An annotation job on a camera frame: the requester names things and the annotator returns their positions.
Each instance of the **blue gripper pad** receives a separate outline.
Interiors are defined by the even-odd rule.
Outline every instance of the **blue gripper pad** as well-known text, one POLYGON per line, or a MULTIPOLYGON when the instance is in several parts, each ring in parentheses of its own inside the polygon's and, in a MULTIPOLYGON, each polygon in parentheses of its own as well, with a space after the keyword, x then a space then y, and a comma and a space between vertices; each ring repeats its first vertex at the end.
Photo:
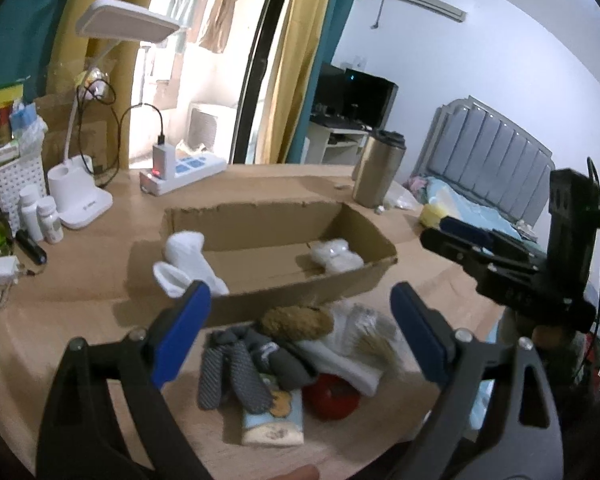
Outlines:
POLYGON ((151 380, 159 390, 178 376, 211 312, 211 293, 203 282, 191 283, 177 301, 177 306, 163 310, 148 330, 151 380))
POLYGON ((443 388, 449 380, 447 365, 455 357, 452 330, 445 318, 429 310, 407 282, 392 288, 391 313, 426 380, 443 388))

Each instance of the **teal curtain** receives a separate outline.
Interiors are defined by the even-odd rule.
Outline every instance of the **teal curtain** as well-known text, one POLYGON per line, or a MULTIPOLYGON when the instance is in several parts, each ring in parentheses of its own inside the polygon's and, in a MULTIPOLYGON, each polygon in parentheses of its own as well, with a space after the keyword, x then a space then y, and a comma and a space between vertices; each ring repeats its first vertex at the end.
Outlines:
POLYGON ((320 43, 315 53, 314 65, 309 76, 309 84, 306 89, 304 104, 298 119, 298 126, 294 138, 291 141, 291 147, 286 156, 287 163, 298 164, 302 155, 302 146, 304 138, 309 127, 309 118, 311 115, 311 107, 314 103, 315 88, 318 85, 318 76, 320 75, 320 67, 324 62, 330 62, 333 59, 333 54, 336 52, 336 47, 340 41, 344 25, 347 23, 349 12, 353 0, 329 0, 327 4, 327 12, 324 16, 322 24, 322 33, 320 35, 320 43))
POLYGON ((4 0, 0 5, 0 86, 27 79, 25 99, 45 94, 46 70, 66 0, 4 0))

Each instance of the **white bottle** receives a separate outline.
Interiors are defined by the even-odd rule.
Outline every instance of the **white bottle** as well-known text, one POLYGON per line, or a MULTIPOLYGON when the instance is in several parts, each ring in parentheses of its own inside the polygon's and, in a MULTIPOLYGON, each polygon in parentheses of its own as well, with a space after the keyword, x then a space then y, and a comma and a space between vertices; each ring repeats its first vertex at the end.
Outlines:
POLYGON ((20 190, 20 221, 33 241, 39 242, 44 237, 38 223, 38 186, 29 184, 20 190))
POLYGON ((62 240, 64 237, 62 224, 56 211, 56 201, 52 196, 45 196, 38 200, 38 221, 47 242, 57 244, 62 240))

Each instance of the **cardboard box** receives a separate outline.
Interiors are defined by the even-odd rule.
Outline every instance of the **cardboard box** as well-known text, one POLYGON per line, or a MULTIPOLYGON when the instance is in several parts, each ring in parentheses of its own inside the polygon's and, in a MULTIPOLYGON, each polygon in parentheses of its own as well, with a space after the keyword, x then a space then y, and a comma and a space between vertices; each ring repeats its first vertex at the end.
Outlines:
POLYGON ((374 288, 397 262, 395 246, 352 206, 341 202, 226 203, 165 212, 162 238, 205 235, 203 254, 230 294, 214 298, 207 326, 255 320, 276 306, 322 304, 374 288), (365 261, 327 275, 310 257, 318 240, 344 238, 365 261))

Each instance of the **brown fuzzy toy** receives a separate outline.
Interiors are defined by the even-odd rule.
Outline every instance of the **brown fuzzy toy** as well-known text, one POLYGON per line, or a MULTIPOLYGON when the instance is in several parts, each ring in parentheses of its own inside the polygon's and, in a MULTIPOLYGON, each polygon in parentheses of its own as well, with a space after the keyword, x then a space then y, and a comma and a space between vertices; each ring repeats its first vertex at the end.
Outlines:
POLYGON ((313 306, 279 306, 260 320, 259 332, 287 341, 316 340, 333 331, 328 310, 313 306))

